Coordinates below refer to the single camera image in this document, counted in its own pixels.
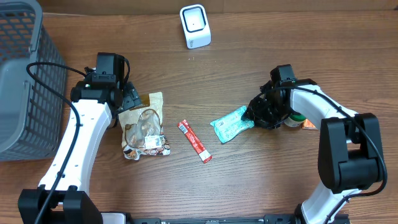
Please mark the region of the white barcode scanner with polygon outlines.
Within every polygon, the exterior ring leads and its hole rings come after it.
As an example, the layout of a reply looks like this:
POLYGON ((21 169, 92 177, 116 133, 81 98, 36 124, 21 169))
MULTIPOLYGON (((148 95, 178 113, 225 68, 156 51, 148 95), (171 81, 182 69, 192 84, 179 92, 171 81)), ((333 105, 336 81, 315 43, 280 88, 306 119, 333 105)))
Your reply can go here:
POLYGON ((185 6, 180 10, 180 20, 188 49, 211 43, 211 30, 205 8, 201 4, 185 6))

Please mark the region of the grey plastic mesh basket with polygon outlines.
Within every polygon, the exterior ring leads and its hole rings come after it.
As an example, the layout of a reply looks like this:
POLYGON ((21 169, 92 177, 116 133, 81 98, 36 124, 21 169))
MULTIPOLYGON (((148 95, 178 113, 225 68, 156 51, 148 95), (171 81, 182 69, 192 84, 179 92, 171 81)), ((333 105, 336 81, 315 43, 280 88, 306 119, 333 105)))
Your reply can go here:
POLYGON ((64 94, 65 63, 43 23, 37 1, 1 1, 1 160, 44 159, 55 155, 63 102, 33 80, 64 94))

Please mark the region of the beige brown snack pouch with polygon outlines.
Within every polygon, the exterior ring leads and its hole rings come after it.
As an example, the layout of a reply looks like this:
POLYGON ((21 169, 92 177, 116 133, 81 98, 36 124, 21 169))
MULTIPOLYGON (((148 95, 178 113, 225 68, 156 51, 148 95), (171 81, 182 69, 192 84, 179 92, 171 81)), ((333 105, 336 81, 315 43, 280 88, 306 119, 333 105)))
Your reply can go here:
POLYGON ((163 127, 163 93, 144 95, 142 104, 119 114, 122 149, 126 159, 138 161, 142 156, 168 156, 170 144, 163 127))

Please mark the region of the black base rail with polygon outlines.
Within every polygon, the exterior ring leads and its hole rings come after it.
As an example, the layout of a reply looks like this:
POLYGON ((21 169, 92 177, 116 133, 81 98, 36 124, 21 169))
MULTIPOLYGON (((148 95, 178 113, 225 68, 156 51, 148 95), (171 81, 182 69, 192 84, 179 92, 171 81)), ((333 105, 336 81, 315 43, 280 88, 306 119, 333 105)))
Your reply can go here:
POLYGON ((295 224, 302 223, 299 217, 289 214, 264 215, 263 217, 240 218, 188 218, 162 220, 160 218, 132 218, 129 213, 103 212, 105 224, 295 224))

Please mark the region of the green lid jar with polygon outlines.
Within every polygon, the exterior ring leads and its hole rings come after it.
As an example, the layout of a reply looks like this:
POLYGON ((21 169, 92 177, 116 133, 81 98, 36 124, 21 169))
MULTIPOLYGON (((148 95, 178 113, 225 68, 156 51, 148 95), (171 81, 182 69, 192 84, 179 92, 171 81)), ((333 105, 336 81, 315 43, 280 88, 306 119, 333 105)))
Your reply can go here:
POLYGON ((295 128, 300 126, 305 120, 306 117, 304 115, 300 113, 292 113, 284 120, 284 124, 291 128, 295 128))

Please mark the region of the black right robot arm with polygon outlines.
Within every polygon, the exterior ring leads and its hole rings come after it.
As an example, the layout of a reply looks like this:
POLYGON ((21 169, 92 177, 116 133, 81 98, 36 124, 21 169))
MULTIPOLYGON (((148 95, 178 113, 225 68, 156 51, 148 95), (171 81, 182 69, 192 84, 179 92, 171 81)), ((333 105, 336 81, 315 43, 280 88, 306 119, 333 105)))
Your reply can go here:
POLYGON ((349 223, 339 211, 352 198, 381 193, 387 184, 379 121, 331 99, 311 79, 298 79, 290 64, 278 65, 242 119, 264 129, 302 115, 320 132, 320 183, 294 213, 265 215, 264 223, 349 223))

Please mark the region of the teal tissue pack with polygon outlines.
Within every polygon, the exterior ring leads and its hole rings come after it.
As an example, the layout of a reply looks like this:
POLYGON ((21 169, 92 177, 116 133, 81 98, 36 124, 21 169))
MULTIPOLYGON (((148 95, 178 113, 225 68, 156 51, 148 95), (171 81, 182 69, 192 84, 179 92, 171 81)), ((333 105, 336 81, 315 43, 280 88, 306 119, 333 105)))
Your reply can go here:
POLYGON ((239 133, 254 127, 254 121, 242 120, 242 115, 246 110, 247 107, 242 106, 232 113, 210 123, 214 127, 215 134, 221 143, 224 144, 235 138, 239 133))

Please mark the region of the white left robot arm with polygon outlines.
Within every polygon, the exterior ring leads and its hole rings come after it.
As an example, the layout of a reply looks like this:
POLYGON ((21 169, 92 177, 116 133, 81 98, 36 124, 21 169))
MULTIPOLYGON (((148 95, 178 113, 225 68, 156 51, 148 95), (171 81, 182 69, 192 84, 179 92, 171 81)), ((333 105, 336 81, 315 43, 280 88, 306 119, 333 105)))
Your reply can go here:
POLYGON ((43 87, 71 109, 67 128, 52 165, 36 189, 24 189, 18 209, 24 223, 131 222, 124 212, 101 212, 89 197, 90 177, 101 139, 116 125, 118 114, 139 105, 129 82, 128 59, 115 53, 97 54, 96 67, 85 68, 70 99, 43 87))

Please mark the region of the red white snack packet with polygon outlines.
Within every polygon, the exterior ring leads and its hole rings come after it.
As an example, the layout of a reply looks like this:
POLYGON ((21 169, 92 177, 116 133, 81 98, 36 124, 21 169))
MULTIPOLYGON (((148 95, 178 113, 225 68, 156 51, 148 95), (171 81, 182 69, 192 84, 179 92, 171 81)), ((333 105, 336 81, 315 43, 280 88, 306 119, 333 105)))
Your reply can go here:
POLYGON ((203 143, 193 132, 187 120, 186 119, 182 120, 181 122, 178 123, 177 126, 181 130, 181 132, 185 135, 185 137, 188 139, 188 141, 192 145, 195 152, 199 155, 203 163, 206 164, 207 162, 209 162, 213 158, 212 155, 207 151, 203 143))

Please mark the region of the orange Kleenex tissue pack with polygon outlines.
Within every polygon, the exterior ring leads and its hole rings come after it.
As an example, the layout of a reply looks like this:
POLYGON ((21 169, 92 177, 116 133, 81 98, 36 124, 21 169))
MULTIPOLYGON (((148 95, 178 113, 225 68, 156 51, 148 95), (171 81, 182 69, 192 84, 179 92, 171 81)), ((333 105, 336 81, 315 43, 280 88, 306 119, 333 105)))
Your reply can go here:
POLYGON ((302 123, 302 129, 307 129, 307 130, 317 130, 317 127, 310 122, 308 119, 306 119, 303 123, 302 123))

